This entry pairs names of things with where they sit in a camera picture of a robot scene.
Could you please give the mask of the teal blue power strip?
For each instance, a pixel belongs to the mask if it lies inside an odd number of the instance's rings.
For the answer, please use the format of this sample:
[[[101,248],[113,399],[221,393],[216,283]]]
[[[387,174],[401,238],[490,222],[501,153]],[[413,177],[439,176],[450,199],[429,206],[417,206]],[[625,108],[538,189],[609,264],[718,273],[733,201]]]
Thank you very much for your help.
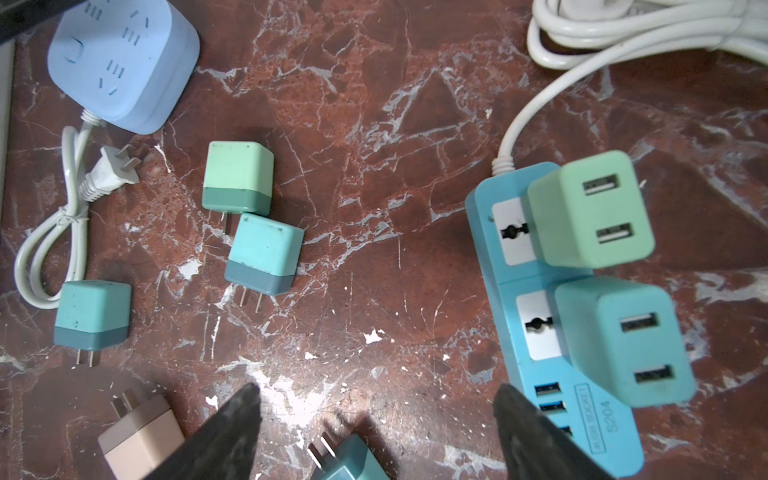
[[[465,211],[511,385],[606,473],[633,476],[644,453],[631,408],[573,367],[558,337],[555,288],[592,272],[550,266],[533,248],[525,193],[557,168],[545,162],[488,178]]]

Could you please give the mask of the teal cube charger left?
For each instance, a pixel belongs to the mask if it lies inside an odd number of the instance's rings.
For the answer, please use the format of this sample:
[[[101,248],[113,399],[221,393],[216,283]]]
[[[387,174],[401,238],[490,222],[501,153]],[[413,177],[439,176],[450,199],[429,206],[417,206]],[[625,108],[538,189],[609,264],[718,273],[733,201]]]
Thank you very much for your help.
[[[105,280],[63,284],[55,319],[55,345],[77,351],[76,364],[100,363],[101,351],[128,338],[132,287]]]

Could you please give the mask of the light blue square socket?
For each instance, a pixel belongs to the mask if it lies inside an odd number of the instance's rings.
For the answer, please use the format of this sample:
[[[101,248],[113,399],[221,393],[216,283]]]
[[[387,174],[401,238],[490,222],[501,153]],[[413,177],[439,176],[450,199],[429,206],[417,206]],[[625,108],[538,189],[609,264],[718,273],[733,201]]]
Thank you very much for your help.
[[[61,17],[47,69],[85,110],[149,135],[168,120],[199,54],[196,29],[167,1],[84,1]]]

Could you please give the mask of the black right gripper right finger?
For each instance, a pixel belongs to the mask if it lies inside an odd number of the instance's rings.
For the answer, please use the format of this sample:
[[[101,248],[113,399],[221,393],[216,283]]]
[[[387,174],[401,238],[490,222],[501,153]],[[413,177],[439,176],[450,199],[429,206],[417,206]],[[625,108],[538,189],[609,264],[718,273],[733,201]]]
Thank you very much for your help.
[[[500,386],[493,413],[509,479],[611,477],[513,386]]]

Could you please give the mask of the light green cube charger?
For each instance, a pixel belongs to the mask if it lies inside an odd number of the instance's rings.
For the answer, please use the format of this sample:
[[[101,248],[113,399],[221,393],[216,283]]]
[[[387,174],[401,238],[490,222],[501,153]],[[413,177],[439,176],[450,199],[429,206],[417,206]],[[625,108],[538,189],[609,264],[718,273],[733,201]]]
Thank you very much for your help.
[[[230,230],[230,215],[270,214],[274,164],[274,154],[257,142],[212,141],[209,144],[202,205],[222,214],[226,234]]]

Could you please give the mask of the teal cube charger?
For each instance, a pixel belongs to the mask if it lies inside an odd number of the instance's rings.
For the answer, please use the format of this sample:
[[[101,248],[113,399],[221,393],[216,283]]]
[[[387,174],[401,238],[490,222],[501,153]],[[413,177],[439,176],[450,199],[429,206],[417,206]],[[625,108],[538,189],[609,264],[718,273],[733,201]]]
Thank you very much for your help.
[[[313,443],[307,448],[315,464],[311,480],[389,480],[358,434],[351,434],[339,445],[335,445],[327,433],[321,435],[320,441],[326,449],[325,454],[321,454]]]
[[[305,231],[252,213],[240,216],[227,259],[225,279],[243,288],[239,306],[248,293],[274,297],[290,291],[297,272]]]
[[[77,351],[76,364],[100,363],[101,351],[128,338],[132,287],[105,280],[63,284],[55,319],[55,345]]]
[[[564,356],[633,408],[691,400],[696,380],[674,302],[662,288],[606,276],[553,291]]]

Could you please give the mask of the white multicolour power strip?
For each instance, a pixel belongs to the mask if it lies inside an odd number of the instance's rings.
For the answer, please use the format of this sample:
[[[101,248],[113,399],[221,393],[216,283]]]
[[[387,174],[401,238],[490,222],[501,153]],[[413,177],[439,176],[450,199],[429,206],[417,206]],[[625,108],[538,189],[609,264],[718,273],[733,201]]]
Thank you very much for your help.
[[[0,50],[0,196],[3,196],[12,103],[15,41],[9,40]]]

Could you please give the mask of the teal cube charger front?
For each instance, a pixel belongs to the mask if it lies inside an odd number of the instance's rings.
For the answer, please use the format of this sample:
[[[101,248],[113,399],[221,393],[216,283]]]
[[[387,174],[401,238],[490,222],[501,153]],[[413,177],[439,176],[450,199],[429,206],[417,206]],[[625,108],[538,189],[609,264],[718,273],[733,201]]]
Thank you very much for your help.
[[[674,302],[662,288],[606,276],[553,291],[564,356],[633,408],[691,400],[696,380]]]

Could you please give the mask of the teal cube charger right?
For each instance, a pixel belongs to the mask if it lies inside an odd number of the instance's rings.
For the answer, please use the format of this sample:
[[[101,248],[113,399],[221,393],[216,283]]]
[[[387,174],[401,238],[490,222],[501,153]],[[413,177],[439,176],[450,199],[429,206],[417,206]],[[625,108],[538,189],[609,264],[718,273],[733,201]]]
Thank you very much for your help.
[[[389,480],[358,434],[351,434],[339,445],[335,445],[327,433],[321,435],[320,441],[326,449],[325,454],[321,454],[313,443],[307,448],[315,464],[311,480]]]

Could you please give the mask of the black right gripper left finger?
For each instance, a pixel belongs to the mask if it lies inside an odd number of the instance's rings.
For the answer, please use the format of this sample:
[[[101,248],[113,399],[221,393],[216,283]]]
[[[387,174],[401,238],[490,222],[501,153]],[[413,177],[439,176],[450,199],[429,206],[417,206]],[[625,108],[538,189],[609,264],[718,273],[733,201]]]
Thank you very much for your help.
[[[261,421],[260,389],[247,383],[147,477],[248,479]]]

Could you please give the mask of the pink cube charger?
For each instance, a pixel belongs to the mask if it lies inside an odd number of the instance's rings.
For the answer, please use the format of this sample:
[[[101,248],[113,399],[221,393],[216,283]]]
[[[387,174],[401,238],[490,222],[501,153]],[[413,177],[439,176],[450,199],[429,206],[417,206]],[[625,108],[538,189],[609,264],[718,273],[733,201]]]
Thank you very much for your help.
[[[144,479],[184,442],[163,395],[140,401],[132,389],[111,402],[118,420],[98,437],[116,479]]]

